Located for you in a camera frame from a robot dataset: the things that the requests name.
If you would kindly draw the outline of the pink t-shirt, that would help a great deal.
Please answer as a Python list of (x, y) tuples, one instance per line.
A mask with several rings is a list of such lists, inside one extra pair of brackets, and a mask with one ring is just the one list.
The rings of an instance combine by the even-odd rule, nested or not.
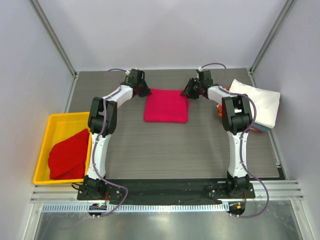
[(146, 99), (143, 119), (147, 123), (186, 124), (189, 101), (181, 95), (182, 90), (151, 89)]

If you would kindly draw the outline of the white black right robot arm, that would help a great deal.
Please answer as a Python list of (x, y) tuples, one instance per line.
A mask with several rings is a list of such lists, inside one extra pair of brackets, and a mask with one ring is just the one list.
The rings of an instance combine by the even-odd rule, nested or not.
[(222, 126), (229, 140), (229, 167), (225, 192), (231, 198), (244, 194), (250, 186), (247, 168), (247, 139), (253, 122), (251, 104), (246, 95), (230, 93), (225, 88), (214, 84), (211, 72), (199, 68), (197, 77), (190, 78), (181, 95), (189, 99), (199, 96), (214, 101), (222, 107)]

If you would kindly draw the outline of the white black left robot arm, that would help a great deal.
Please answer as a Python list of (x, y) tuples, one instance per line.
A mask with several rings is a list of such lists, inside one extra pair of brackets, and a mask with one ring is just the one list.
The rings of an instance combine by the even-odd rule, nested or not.
[(88, 127), (92, 148), (89, 168), (79, 194), (89, 199), (100, 200), (107, 194), (106, 159), (108, 145), (117, 127), (118, 108), (133, 97), (150, 95), (151, 89), (145, 80), (145, 72), (133, 68), (123, 70), (125, 79), (116, 90), (103, 97), (94, 97), (91, 103)]

